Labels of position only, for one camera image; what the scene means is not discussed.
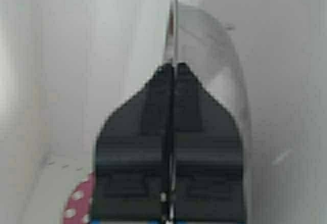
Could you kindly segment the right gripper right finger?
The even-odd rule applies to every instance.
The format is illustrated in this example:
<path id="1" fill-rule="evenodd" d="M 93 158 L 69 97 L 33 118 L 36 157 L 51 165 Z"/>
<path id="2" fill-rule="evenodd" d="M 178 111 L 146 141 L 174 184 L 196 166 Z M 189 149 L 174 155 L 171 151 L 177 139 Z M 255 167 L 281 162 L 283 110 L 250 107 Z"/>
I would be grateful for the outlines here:
<path id="1" fill-rule="evenodd" d="M 174 101 L 177 220 L 241 222 L 243 149 L 234 118 L 185 63 Z"/>

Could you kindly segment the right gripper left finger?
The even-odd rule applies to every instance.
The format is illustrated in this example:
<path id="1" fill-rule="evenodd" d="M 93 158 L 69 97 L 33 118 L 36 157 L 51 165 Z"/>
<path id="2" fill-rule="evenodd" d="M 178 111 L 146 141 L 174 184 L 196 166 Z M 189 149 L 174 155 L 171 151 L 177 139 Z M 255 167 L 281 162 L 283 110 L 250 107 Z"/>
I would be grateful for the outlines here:
<path id="1" fill-rule="evenodd" d="M 98 135 L 92 222 L 165 222 L 173 67 L 160 66 Z"/>

